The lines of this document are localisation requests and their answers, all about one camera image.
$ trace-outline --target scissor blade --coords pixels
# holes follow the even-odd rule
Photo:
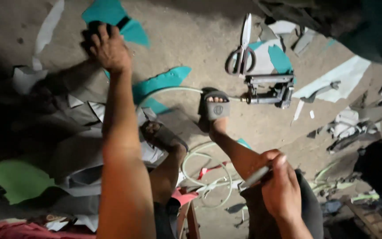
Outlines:
[[[247,19],[244,22],[243,32],[241,36],[241,46],[246,49],[250,43],[250,33],[251,33],[251,13],[247,14]]]

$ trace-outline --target scissors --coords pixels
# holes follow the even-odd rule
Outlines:
[[[248,46],[250,42],[251,33],[251,14],[247,13],[246,19],[244,21],[243,30],[241,33],[241,45],[240,47],[231,53],[226,61],[226,72],[233,76],[246,75],[250,73],[256,65],[256,54]],[[247,67],[248,55],[251,56],[251,65]]]

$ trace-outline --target white hose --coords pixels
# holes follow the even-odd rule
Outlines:
[[[142,101],[141,103],[138,104],[137,108],[140,108],[142,107],[142,105],[151,97],[153,97],[154,95],[157,95],[157,94],[160,94],[162,92],[167,92],[167,91],[179,91],[179,90],[186,90],[186,91],[194,91],[194,92],[197,92],[197,93],[200,93],[202,94],[203,91],[200,90],[200,89],[195,89],[195,88],[191,88],[191,87],[185,87],[185,86],[174,86],[174,87],[168,87],[168,88],[163,88],[163,89],[160,89],[160,90],[157,90],[157,91],[154,91],[152,93],[150,93],[149,95],[147,95]],[[240,98],[238,97],[229,97],[229,100],[234,100],[234,101],[241,101]],[[231,174],[228,172],[228,170],[226,169],[226,166],[222,164],[222,161],[218,160],[218,159],[214,159],[212,158],[210,155],[208,154],[203,154],[203,153],[199,153],[199,151],[203,150],[203,149],[206,149],[206,148],[209,148],[209,147],[212,147],[212,146],[215,146],[215,142],[212,142],[212,141],[208,141],[208,142],[205,142],[205,143],[202,143],[202,144],[199,144],[197,146],[195,146],[194,148],[190,149],[187,153],[187,155],[185,156],[184,158],[184,162],[182,163],[182,166],[181,166],[181,169],[182,169],[182,172],[184,174],[184,176],[191,182],[199,185],[199,186],[202,186],[202,187],[206,187],[202,193],[202,195],[204,195],[207,190],[209,190],[207,188],[207,186],[209,186],[210,184],[205,184],[205,183],[202,183],[202,182],[199,182],[193,178],[191,178],[190,176],[188,176],[186,170],[185,170],[185,164],[187,163],[188,159],[191,158],[192,156],[203,156],[203,157],[206,157],[206,158],[209,158],[209,159],[212,159],[212,160],[215,160],[219,163],[220,166],[222,166],[222,168],[226,171],[226,174],[227,174],[227,177],[229,179],[229,182],[220,182],[220,183],[216,183],[215,187],[218,187],[218,186],[225,186],[225,185],[229,185],[229,192],[228,192],[228,196],[223,200],[221,201],[221,203],[217,206],[210,206],[210,205],[207,205],[206,202],[205,202],[205,197],[202,197],[202,202],[204,204],[204,207],[206,208],[218,208],[218,207],[221,207],[223,206],[223,204],[226,203],[226,201],[229,199],[229,197],[231,196],[231,193],[232,193],[232,177],[231,177]]]

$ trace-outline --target hand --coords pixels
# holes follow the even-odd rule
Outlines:
[[[293,168],[282,153],[269,160],[273,177],[262,187],[266,209],[278,223],[301,220],[300,186]]]
[[[128,48],[125,46],[123,36],[117,26],[111,27],[111,37],[107,33],[106,24],[98,26],[101,40],[97,34],[91,36],[95,46],[90,48],[103,68],[109,73],[121,73],[132,70],[132,60]]]

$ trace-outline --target concrete floor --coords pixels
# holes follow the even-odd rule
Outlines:
[[[37,33],[55,2],[0,0],[0,77],[9,75],[14,65],[31,65]],[[91,3],[92,0],[66,0],[65,11],[52,41],[39,55],[44,68],[58,71],[86,59],[79,45],[82,41],[81,31],[86,28],[81,14]],[[128,44],[134,52],[134,81],[145,80],[184,65],[192,68],[183,81],[184,86],[216,87],[233,96],[247,90],[241,79],[225,73],[224,64],[230,52],[239,44],[245,13],[262,15],[251,0],[124,0],[122,3],[128,14],[142,23],[151,41],[150,49]],[[253,31],[254,40],[258,33]],[[19,38],[23,39],[23,43],[18,43]],[[296,90],[353,56],[339,43],[327,48],[327,42],[325,37],[316,36],[300,58],[289,48],[286,51],[297,77]],[[100,73],[98,77],[103,79],[105,76]],[[293,166],[300,166],[306,172],[305,177],[312,179],[316,171],[332,160],[354,153],[357,145],[331,156],[325,150],[332,143],[329,137],[308,139],[305,135],[332,121],[338,112],[366,90],[369,91],[367,103],[377,100],[381,85],[382,65],[372,64],[348,99],[337,103],[316,100],[311,105],[306,104],[299,120],[291,127],[289,124],[297,100],[287,110],[270,105],[248,106],[233,102],[227,131],[233,138],[243,138],[260,153],[280,148],[287,153]],[[180,133],[190,147],[209,140],[207,136],[195,133],[198,131],[190,123],[198,120],[199,95],[194,92],[169,92],[156,98],[168,107],[180,110],[175,117],[164,116],[162,119],[170,122],[173,131]],[[315,113],[314,119],[310,119],[310,110]],[[222,161],[226,159],[219,149],[210,149],[208,152]],[[198,170],[206,162],[205,159],[192,159],[190,171]],[[223,175],[224,172],[219,170],[205,176],[204,181],[210,182]],[[207,200],[218,204],[226,193],[226,187],[216,189],[209,193]],[[239,228],[233,226],[241,221],[241,213],[228,214],[224,210],[239,202],[244,200],[236,191],[225,207],[219,209],[204,209],[200,200],[196,200],[202,238],[245,238],[248,223]]]

